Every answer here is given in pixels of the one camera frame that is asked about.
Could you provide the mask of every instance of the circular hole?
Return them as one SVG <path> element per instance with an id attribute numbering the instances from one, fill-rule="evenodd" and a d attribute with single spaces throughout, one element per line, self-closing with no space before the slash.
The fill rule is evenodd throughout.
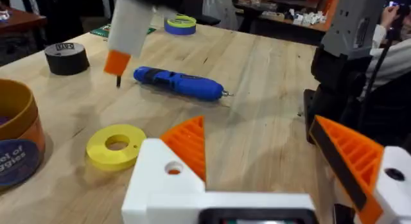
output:
<path id="1" fill-rule="evenodd" d="M 179 175 L 182 171 L 182 164 L 179 162 L 170 162 L 166 165 L 166 173 L 169 175 Z"/>
<path id="2" fill-rule="evenodd" d="M 126 148 L 130 143 L 130 139 L 125 135 L 113 135 L 105 141 L 105 146 L 109 150 L 118 151 Z"/>
<path id="3" fill-rule="evenodd" d="M 384 171 L 389 177 L 391 177 L 394 180 L 401 181 L 401 182 L 405 180 L 404 174 L 398 169 L 387 168 Z"/>

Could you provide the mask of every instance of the green object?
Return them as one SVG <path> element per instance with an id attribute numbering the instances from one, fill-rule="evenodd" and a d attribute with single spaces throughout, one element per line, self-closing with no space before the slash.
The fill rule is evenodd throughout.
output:
<path id="1" fill-rule="evenodd" d="M 94 30 L 90 31 L 90 33 L 92 33 L 93 35 L 99 35 L 101 37 L 108 38 L 109 33 L 110 33 L 110 27 L 111 27 L 111 25 L 108 24 L 106 26 L 102 26 L 100 28 L 94 29 Z M 147 35 L 150 34 L 153 31 L 155 31 L 154 28 L 148 28 Z"/>

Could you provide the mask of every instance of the hand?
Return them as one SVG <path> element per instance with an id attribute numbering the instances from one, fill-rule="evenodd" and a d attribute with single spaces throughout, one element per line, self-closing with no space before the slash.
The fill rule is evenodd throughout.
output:
<path id="1" fill-rule="evenodd" d="M 384 8 L 384 11 L 381 15 L 381 26 L 385 29 L 390 29 L 392 22 L 398 19 L 399 15 L 397 15 L 397 11 L 399 6 L 388 6 Z"/>

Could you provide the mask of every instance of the yellow 3d printed ring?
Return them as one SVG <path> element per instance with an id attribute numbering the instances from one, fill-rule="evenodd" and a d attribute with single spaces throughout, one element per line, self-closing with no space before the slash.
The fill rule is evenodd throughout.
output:
<path id="1" fill-rule="evenodd" d="M 87 143 L 87 156 L 97 168 L 119 171 L 136 163 L 141 143 L 146 139 L 144 132 L 131 125 L 112 125 L 97 131 Z M 121 150 L 107 148 L 112 143 L 125 142 Z"/>

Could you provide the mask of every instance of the container label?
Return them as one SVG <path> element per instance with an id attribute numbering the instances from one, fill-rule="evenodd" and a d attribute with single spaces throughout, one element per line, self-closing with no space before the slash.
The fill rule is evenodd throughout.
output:
<path id="1" fill-rule="evenodd" d="M 39 165 L 39 156 L 33 141 L 0 141 L 0 186 L 14 185 L 30 177 Z"/>

